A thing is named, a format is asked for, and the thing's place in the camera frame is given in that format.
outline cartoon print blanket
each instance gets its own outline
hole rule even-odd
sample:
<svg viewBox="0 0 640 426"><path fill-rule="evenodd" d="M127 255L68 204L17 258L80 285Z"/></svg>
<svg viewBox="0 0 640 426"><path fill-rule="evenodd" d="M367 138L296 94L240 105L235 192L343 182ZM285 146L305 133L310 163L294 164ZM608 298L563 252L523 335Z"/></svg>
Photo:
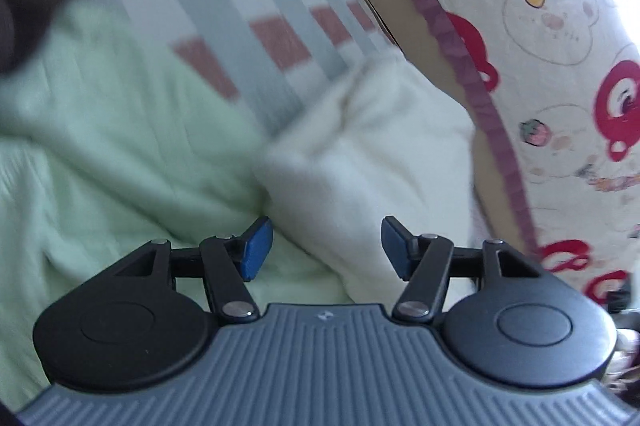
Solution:
<svg viewBox="0 0 640 426"><path fill-rule="evenodd" d="M640 56L615 0L414 2L498 161L519 170L506 183L526 199L525 242L604 301L640 251Z"/></svg>

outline yellow heart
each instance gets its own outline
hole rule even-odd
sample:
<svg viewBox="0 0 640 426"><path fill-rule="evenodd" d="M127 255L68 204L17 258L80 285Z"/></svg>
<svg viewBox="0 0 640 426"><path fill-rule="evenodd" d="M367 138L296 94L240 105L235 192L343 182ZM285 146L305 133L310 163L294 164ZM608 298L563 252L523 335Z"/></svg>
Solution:
<svg viewBox="0 0 640 426"><path fill-rule="evenodd" d="M545 0L524 0L524 1L526 1L529 5L531 5L535 9L541 9L545 4Z"/></svg>

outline green fabric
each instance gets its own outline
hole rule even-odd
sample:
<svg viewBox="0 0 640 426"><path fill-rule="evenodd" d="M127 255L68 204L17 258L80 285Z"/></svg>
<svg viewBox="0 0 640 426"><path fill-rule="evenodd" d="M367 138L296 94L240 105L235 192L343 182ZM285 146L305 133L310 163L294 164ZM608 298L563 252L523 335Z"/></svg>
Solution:
<svg viewBox="0 0 640 426"><path fill-rule="evenodd" d="M69 6L37 58L0 82L0 400L17 409L46 385L31 328L52 301L154 237L194 245L260 215L251 165L264 144L170 51ZM201 287L178 285L203 304ZM261 307L348 301L277 233L248 287Z"/></svg>

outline ribbed gray plate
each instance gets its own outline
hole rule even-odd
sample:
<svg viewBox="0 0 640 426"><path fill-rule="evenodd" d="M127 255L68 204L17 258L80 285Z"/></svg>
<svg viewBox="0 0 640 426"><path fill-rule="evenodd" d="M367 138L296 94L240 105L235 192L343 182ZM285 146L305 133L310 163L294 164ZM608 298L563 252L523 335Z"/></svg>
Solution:
<svg viewBox="0 0 640 426"><path fill-rule="evenodd" d="M27 426L608 426L631 414L596 382L536 393L490 386L428 329L393 324L377 305L278 304L220 330L195 365L153 389L52 386L18 417Z"/></svg>

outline purple ruffled edge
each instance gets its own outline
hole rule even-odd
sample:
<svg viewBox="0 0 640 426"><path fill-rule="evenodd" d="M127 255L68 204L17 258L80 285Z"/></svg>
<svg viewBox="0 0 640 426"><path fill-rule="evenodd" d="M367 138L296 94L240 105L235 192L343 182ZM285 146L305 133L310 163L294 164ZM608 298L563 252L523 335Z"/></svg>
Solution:
<svg viewBox="0 0 640 426"><path fill-rule="evenodd" d="M524 191L520 168L513 152L502 119L486 91L478 70L466 50L462 38L451 24L438 0L412 0L418 12L429 25L431 34L438 40L440 51L451 63L458 82L465 89L466 97L476 113L478 125L486 133L498 170L504 178L511 208L520 233L530 253L538 253L538 244Z"/></svg>

